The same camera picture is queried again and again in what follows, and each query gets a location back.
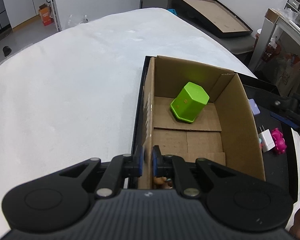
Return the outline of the brown haired doll figurine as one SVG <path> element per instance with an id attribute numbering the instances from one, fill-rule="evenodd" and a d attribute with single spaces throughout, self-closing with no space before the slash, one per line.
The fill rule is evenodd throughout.
<path id="1" fill-rule="evenodd" d="M 154 177 L 153 182 L 154 182 L 154 186 L 156 189 L 172 189 L 173 188 L 173 183 L 170 178 Z"/>

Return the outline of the pink figurine toy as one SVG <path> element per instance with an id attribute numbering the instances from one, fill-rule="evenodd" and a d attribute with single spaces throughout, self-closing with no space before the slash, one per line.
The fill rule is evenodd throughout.
<path id="1" fill-rule="evenodd" d="M 275 144 L 274 149 L 276 153 L 278 155 L 284 154 L 286 152 L 287 145 L 283 137 L 283 133 L 278 128 L 275 128 L 270 134 Z"/>

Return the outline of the white USB charger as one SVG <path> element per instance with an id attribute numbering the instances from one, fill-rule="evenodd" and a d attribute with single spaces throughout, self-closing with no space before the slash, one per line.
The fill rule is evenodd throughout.
<path id="1" fill-rule="evenodd" d="M 262 139 L 262 152 L 268 152 L 275 147 L 274 141 L 270 134 L 270 130 L 265 129 L 263 126 L 260 126 L 259 130 L 260 132 L 258 133 L 258 138 Z"/>

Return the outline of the lavender cube toy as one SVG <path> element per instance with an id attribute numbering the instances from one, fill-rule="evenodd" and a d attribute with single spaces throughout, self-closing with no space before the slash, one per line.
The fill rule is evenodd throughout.
<path id="1" fill-rule="evenodd" d="M 249 99 L 248 102 L 249 102 L 249 105 L 250 105 L 250 109 L 253 113 L 253 116 L 259 115 L 260 110 L 259 110 L 255 100 L 254 99 Z"/>

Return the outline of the brown cardboard box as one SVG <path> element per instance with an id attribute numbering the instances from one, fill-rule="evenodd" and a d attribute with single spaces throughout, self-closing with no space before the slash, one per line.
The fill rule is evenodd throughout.
<path id="1" fill-rule="evenodd" d="M 194 122 L 181 121 L 170 104 L 189 82 L 209 101 Z M 232 70 L 165 56 L 146 57 L 141 74 L 134 146 L 143 148 L 138 188 L 154 186 L 152 148 L 185 161 L 207 158 L 260 180 L 263 157 L 254 116 L 238 74 Z"/>

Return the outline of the green hexagonal container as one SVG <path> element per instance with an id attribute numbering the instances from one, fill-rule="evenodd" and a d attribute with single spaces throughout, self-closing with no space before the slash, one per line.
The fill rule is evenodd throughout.
<path id="1" fill-rule="evenodd" d="M 188 82 L 171 102 L 170 108 L 177 119 L 193 123 L 209 100 L 210 97 L 203 87 Z"/>

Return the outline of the blue red figurine toy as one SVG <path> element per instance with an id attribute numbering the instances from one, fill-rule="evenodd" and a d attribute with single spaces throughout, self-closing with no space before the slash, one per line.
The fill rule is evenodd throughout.
<path id="1" fill-rule="evenodd" d="M 258 140 L 259 140 L 260 149 L 262 149 L 262 147 L 263 147 L 263 144 L 262 144 L 262 139 L 261 139 L 261 138 L 259 138 Z"/>

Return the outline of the black shallow tray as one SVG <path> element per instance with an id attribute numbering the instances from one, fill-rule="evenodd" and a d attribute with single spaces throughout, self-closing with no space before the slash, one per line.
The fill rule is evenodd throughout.
<path id="1" fill-rule="evenodd" d="M 171 102 L 187 83 L 209 96 L 193 122 L 178 119 Z M 296 153 L 290 126 L 266 107 L 254 114 L 249 101 L 277 94 L 268 83 L 228 69 L 165 56 L 145 58 L 133 148 L 143 149 L 138 189 L 155 187 L 152 148 L 185 161 L 207 158 L 298 194 Z"/>

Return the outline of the black framed board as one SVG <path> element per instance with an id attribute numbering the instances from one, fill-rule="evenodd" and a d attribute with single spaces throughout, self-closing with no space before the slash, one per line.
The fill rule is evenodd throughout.
<path id="1" fill-rule="evenodd" d="M 176 12 L 217 36 L 236 38 L 253 30 L 218 0 L 172 0 Z"/>

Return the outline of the black slipper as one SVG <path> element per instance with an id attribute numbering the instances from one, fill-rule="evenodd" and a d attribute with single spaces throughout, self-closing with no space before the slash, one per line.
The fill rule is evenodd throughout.
<path id="1" fill-rule="evenodd" d="M 8 57 L 8 55 L 11 54 L 12 50 L 11 50 L 11 48 L 9 46 L 4 46 L 2 48 L 2 52 L 4 54 L 4 57 Z"/>

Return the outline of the orange cardboard box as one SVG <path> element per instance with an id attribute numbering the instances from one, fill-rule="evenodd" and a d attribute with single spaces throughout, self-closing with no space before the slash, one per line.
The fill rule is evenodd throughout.
<path id="1" fill-rule="evenodd" d="M 50 15 L 50 11 L 50 7 L 47 4 L 42 4 L 38 9 L 39 16 L 44 26 L 53 23 L 53 18 Z"/>

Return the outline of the white cabinet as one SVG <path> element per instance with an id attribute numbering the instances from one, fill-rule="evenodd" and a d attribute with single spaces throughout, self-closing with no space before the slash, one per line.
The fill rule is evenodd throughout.
<path id="1" fill-rule="evenodd" d="M 3 0 L 12 28 L 38 15 L 39 7 L 46 0 Z"/>

